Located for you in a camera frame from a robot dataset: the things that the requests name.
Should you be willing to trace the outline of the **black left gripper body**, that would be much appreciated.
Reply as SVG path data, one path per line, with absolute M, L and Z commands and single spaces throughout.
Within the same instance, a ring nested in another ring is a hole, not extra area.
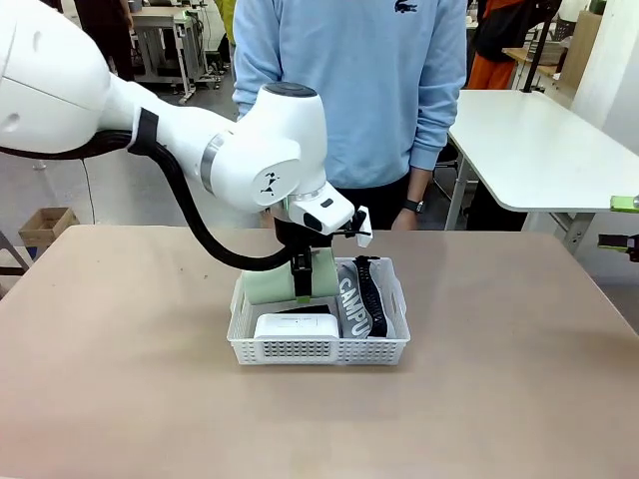
M 272 257 L 294 257 L 310 255 L 315 249 L 331 247 L 332 235 L 322 235 L 315 230 L 300 226 L 285 217 L 283 210 L 272 209 L 275 234 L 283 248 Z

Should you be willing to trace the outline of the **person's left hand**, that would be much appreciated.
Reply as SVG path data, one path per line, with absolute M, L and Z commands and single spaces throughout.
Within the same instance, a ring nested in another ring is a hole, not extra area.
M 414 211 L 402 209 L 393 221 L 393 231 L 415 231 L 418 229 L 418 214 Z

